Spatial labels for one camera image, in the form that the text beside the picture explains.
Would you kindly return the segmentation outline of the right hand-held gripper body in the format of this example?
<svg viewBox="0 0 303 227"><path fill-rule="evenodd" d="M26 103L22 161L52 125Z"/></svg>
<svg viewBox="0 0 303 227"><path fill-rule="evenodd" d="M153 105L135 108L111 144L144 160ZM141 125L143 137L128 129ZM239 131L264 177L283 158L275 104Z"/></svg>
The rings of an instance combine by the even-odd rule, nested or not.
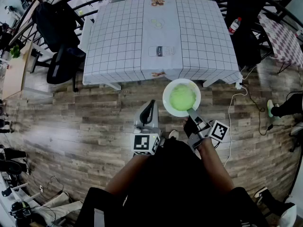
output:
<svg viewBox="0 0 303 227"><path fill-rule="evenodd" d="M219 121L206 122L200 117L194 119L190 116L184 126L184 132L188 137L188 145L191 150L195 152L198 146L202 143L204 138L212 138L217 141L216 147L223 142L229 126Z"/></svg>

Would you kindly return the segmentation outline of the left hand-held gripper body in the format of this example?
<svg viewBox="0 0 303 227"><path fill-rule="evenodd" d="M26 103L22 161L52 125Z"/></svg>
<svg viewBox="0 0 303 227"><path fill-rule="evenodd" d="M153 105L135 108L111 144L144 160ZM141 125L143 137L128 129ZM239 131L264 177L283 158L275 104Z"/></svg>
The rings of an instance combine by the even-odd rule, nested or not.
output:
<svg viewBox="0 0 303 227"><path fill-rule="evenodd" d="M154 155L161 141L161 129L159 128L159 110L155 102L152 122L143 125L140 121L142 110L150 102L145 103L134 115L134 130L131 134L131 151L136 155Z"/></svg>

